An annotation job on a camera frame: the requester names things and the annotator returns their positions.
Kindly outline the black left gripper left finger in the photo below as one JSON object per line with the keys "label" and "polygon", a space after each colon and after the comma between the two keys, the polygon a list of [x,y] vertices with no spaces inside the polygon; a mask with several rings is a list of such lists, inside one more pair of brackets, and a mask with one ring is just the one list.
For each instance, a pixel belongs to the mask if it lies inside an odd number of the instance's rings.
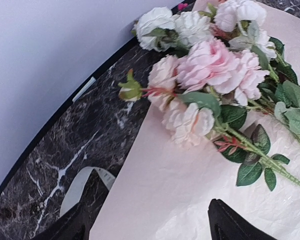
{"label": "black left gripper left finger", "polygon": [[77,203],[32,240],[88,240],[90,232],[88,215],[86,207],[82,203]]}

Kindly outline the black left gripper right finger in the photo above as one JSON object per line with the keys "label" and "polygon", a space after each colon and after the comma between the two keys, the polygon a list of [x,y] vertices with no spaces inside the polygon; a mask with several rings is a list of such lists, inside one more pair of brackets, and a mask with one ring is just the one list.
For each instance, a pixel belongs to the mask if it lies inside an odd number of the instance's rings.
{"label": "black left gripper right finger", "polygon": [[254,227],[221,199],[212,199],[207,213],[212,240],[276,240]]}

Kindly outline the cream printed ribbon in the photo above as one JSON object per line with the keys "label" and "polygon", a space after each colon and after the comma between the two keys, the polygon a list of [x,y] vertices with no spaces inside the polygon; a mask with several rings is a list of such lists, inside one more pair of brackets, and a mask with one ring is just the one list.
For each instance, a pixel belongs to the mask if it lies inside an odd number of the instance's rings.
{"label": "cream printed ribbon", "polygon": [[87,166],[81,169],[75,176],[71,185],[66,192],[61,203],[59,218],[67,213],[75,204],[77,204],[84,192],[86,183],[92,173],[97,173],[98,177],[104,183],[105,187],[110,190],[116,180],[116,177],[108,170],[101,167]]}

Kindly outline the pink fake flower bunch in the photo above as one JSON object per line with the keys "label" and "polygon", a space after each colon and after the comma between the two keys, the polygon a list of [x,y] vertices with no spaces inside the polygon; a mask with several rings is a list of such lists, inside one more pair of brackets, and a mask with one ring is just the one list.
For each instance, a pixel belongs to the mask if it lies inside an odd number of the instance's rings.
{"label": "pink fake flower bunch", "polygon": [[290,160],[281,154],[269,156],[271,141],[261,124],[249,137],[241,132],[250,111],[267,112],[258,99],[259,85],[268,75],[256,53],[233,52],[213,39],[196,43],[182,57],[163,57],[152,66],[145,88],[130,70],[126,82],[119,84],[119,97],[130,102],[148,98],[163,113],[162,123],[178,145],[211,140],[227,160],[240,165],[238,187],[264,176],[273,190],[276,174],[300,187],[300,180],[285,169]]}

